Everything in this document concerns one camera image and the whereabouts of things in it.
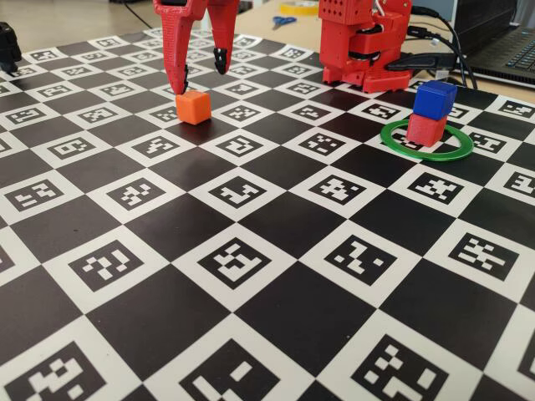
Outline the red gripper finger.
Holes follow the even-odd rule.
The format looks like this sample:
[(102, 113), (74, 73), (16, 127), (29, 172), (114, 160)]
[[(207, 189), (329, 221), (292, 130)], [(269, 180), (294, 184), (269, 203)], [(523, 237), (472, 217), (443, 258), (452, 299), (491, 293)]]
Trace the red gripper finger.
[(192, 24), (203, 18), (207, 1), (154, 0), (155, 13), (162, 22), (164, 66), (175, 94), (187, 88), (186, 55)]
[(207, 3), (219, 74), (225, 74), (231, 64), (238, 5), (238, 0), (209, 0)]

